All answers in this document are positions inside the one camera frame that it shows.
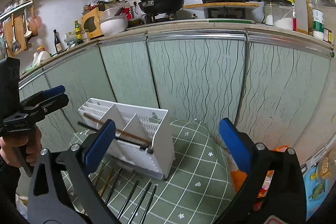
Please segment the person's left hand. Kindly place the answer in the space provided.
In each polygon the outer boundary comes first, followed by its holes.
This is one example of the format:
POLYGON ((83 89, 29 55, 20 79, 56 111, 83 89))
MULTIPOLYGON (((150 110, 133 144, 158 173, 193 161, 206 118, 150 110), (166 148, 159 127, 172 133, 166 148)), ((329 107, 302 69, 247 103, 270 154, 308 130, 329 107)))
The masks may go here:
POLYGON ((27 132, 15 132, 7 136, 1 137, 1 157, 2 159, 11 166, 21 167, 14 148, 25 147, 26 148, 26 159, 25 161, 30 166, 34 166, 40 155, 42 145, 41 145, 42 133, 38 126, 27 132))

